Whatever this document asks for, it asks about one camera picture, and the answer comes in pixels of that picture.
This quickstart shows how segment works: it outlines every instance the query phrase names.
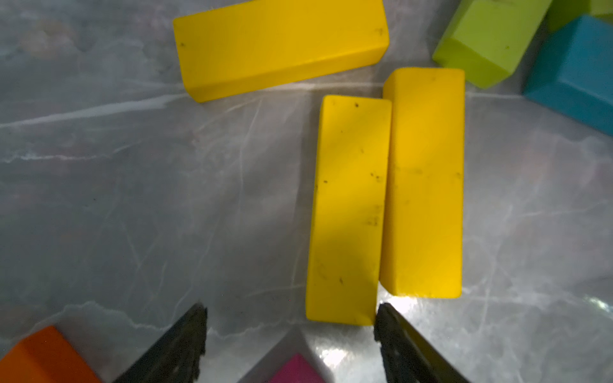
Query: marble countertop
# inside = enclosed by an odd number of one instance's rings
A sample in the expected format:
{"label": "marble countertop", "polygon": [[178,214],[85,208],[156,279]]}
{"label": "marble countertop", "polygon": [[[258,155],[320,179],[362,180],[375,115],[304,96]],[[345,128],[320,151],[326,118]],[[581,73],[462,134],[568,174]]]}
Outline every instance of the marble countertop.
{"label": "marble countertop", "polygon": [[[55,324],[110,382],[200,300],[200,382],[297,351],[385,381],[372,328],[304,315],[319,106],[433,66],[459,2],[384,0],[374,67],[197,104],[172,19],[231,3],[0,4],[0,356]],[[613,138],[519,95],[542,39],[466,93],[462,298],[379,294],[475,383],[613,380]]]}

